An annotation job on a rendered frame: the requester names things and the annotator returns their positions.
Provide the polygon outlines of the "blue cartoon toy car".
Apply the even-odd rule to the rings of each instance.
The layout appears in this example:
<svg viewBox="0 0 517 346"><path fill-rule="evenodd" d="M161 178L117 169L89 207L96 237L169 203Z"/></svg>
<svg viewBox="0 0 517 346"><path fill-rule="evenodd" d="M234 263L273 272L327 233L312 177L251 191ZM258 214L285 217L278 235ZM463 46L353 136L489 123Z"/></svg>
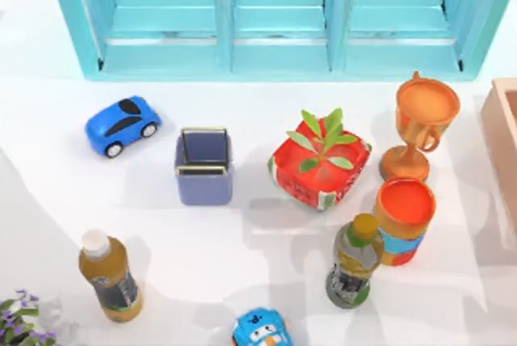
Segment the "blue cartoon toy car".
<svg viewBox="0 0 517 346"><path fill-rule="evenodd" d="M232 346L294 346L278 310L258 307L238 317Z"/></svg>

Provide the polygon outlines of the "purple flowering plant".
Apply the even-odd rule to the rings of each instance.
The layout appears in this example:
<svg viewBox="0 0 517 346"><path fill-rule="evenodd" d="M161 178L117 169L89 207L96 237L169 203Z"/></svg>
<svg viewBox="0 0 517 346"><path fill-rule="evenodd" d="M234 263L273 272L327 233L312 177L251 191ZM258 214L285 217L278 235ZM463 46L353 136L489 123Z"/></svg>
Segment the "purple flowering plant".
<svg viewBox="0 0 517 346"><path fill-rule="evenodd" d="M26 289L0 301L0 346L57 346L57 336L38 330L40 299Z"/></svg>

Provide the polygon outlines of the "light blue rack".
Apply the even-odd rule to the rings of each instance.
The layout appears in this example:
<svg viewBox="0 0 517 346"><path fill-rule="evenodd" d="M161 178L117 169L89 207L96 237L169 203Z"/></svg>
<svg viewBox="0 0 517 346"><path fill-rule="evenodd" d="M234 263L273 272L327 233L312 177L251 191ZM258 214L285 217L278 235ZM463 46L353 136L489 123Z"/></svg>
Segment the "light blue rack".
<svg viewBox="0 0 517 346"><path fill-rule="evenodd" d="M510 0L58 0L103 81L474 79Z"/></svg>

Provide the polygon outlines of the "red plant pot with plant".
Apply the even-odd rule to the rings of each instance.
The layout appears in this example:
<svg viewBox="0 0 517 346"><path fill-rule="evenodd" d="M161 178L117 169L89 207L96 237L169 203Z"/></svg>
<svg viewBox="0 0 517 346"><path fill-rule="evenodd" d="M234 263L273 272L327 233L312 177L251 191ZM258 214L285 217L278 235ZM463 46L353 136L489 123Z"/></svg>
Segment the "red plant pot with plant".
<svg viewBox="0 0 517 346"><path fill-rule="evenodd" d="M366 165L372 147L343 126L343 110L321 118L303 110L296 129L267 161L275 184L300 203L326 211L339 203Z"/></svg>

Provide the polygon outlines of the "orange can with coloured bands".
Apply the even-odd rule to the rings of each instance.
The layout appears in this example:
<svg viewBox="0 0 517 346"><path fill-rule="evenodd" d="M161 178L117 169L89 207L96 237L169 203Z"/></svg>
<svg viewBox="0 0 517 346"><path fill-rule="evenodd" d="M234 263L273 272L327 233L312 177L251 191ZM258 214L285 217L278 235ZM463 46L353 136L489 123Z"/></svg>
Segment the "orange can with coloured bands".
<svg viewBox="0 0 517 346"><path fill-rule="evenodd" d="M381 185L374 215L385 245L382 264L395 267L413 259L435 207L433 191L420 180L392 178Z"/></svg>

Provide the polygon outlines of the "orange trophy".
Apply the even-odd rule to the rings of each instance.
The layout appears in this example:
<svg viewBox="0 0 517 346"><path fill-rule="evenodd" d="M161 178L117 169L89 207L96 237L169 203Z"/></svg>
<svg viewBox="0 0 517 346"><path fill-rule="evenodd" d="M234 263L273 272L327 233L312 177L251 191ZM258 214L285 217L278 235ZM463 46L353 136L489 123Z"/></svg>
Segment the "orange trophy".
<svg viewBox="0 0 517 346"><path fill-rule="evenodd" d="M398 88L396 101L396 129L404 144L383 153L381 176L424 181L431 171L426 154L439 146L460 111L460 100L449 85L415 71Z"/></svg>

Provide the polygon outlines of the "green bottle with yellow cap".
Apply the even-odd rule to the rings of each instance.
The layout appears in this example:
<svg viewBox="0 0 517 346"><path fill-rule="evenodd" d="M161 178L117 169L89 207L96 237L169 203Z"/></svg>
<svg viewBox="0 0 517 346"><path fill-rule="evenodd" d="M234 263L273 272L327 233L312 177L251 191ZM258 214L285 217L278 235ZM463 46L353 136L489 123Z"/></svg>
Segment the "green bottle with yellow cap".
<svg viewBox="0 0 517 346"><path fill-rule="evenodd" d="M342 309L363 304L370 292L370 279L385 251L376 218L356 215L334 238L334 265L326 278L328 298Z"/></svg>

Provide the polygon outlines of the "amber bottle with white cap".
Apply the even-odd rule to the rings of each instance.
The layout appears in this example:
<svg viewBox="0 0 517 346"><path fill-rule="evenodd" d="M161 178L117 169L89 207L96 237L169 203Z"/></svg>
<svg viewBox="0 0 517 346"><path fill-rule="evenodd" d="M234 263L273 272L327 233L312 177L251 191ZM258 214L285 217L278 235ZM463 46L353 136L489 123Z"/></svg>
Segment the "amber bottle with white cap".
<svg viewBox="0 0 517 346"><path fill-rule="evenodd" d="M130 272L126 247L119 239L100 229L88 230L82 236L78 267L111 321L126 323L139 315L142 293Z"/></svg>

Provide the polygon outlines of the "salmon-coloured box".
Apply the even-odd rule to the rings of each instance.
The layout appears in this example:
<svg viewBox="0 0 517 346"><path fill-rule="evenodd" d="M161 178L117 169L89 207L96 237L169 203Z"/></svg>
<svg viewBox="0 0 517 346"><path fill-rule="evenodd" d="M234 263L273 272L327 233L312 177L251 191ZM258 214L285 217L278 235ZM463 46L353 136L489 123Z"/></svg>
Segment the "salmon-coloured box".
<svg viewBox="0 0 517 346"><path fill-rule="evenodd" d="M495 78L481 126L511 231L517 233L517 78Z"/></svg>

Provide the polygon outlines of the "purple-blue square basket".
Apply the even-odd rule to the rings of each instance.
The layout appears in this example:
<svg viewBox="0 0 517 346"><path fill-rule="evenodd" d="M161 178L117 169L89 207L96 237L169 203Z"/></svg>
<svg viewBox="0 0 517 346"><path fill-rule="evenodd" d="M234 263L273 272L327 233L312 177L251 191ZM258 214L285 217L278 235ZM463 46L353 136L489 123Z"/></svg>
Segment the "purple-blue square basket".
<svg viewBox="0 0 517 346"><path fill-rule="evenodd" d="M174 173L183 204L228 204L233 196L233 160L227 129L181 129L176 141Z"/></svg>

